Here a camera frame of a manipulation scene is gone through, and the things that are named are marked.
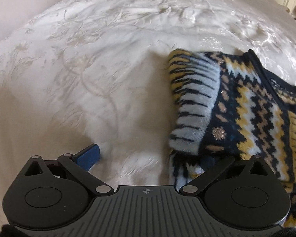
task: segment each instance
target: metal screw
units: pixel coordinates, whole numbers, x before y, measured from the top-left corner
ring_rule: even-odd
[[[197,192],[198,188],[194,185],[186,185],[182,188],[182,190],[187,193],[194,193]]]
[[[109,187],[108,185],[100,185],[95,188],[95,190],[99,193],[107,193],[111,190],[111,187]]]

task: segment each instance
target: bed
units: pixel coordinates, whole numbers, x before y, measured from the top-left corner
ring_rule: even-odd
[[[0,227],[3,195],[32,155],[97,143],[90,172],[114,188],[168,183],[176,48],[253,49],[296,84],[296,22],[272,0],[63,0],[0,42]]]

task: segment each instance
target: clothing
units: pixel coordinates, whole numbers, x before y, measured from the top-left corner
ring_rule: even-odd
[[[259,154],[290,194],[296,228],[296,87],[242,56],[174,50],[171,89],[179,115],[170,135],[170,177],[179,189],[224,155]]]

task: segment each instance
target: white comforter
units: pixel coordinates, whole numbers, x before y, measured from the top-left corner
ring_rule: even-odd
[[[296,22],[271,0],[63,0],[0,42],[0,226],[3,195],[35,154],[95,142],[91,173],[114,188],[167,184],[176,48],[251,48],[296,84]]]

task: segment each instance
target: folded sweater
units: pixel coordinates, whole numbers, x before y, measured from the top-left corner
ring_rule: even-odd
[[[256,54],[174,50],[169,75],[179,115],[169,139],[177,189],[225,155],[260,155],[291,198],[284,226],[296,228],[296,86]]]

